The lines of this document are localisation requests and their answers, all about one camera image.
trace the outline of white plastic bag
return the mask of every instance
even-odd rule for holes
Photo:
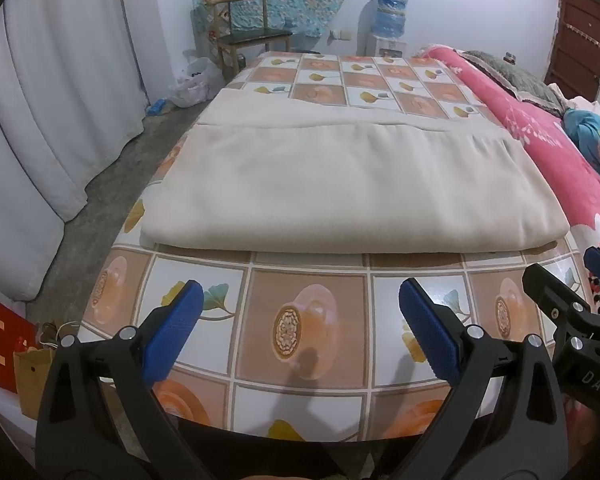
[[[177,107],[187,108],[213,99],[222,87],[222,71],[207,57],[193,58],[176,79],[176,84],[169,87],[167,99]]]

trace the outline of silver screw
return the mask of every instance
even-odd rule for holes
[[[120,331],[120,339],[124,339],[128,341],[129,339],[133,339],[136,336],[136,327],[135,326],[125,326]]]
[[[530,335],[528,338],[528,341],[531,343],[532,346],[535,346],[536,348],[542,346],[542,339],[540,339],[539,335],[536,335],[536,334]]]
[[[466,329],[466,332],[474,339],[480,339],[484,335],[484,330],[477,325],[471,325]]]
[[[576,350],[582,350],[582,341],[580,338],[572,337],[571,346],[573,346]]]
[[[66,335],[62,338],[62,340],[60,341],[60,344],[64,347],[64,348],[69,348],[69,346],[71,346],[72,344],[74,344],[75,342],[75,337],[72,335]]]

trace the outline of blanket fold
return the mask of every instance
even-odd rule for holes
[[[143,233],[184,248],[292,253],[512,251],[567,233],[552,190],[506,132],[427,121],[197,124],[145,202]]]

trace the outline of green ginkgo leaf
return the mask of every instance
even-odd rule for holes
[[[213,310],[214,308],[226,310],[224,307],[224,299],[226,298],[228,291],[228,283],[210,286],[209,290],[205,290],[205,302],[202,305],[202,310]]]
[[[573,277],[573,269],[571,269],[571,267],[567,269],[567,273],[564,275],[564,283],[569,288],[576,284],[576,279]]]
[[[457,290],[452,290],[448,294],[445,294],[442,298],[442,303],[448,306],[454,314],[464,314],[460,309],[460,295]]]

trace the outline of brown paper bag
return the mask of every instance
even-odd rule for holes
[[[54,360],[54,353],[52,348],[45,348],[13,354],[20,410],[23,415],[34,420],[38,420],[42,392],[45,389],[51,361]]]

